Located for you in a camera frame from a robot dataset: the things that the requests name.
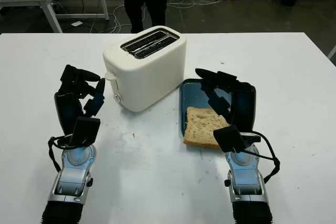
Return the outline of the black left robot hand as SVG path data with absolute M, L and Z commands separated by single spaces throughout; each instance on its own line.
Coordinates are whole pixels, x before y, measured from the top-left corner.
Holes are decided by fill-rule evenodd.
M 73 132 L 77 117 L 97 115 L 104 103 L 105 78 L 66 65 L 60 78 L 61 86 L 54 95 L 58 119 L 64 134 Z

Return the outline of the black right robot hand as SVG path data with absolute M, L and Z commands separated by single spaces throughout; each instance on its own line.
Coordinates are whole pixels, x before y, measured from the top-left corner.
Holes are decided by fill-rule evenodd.
M 195 72 L 201 77 L 201 90 L 217 115 L 223 116 L 239 131 L 251 132 L 256 113 L 256 88 L 229 73 L 201 68 L 196 68 Z

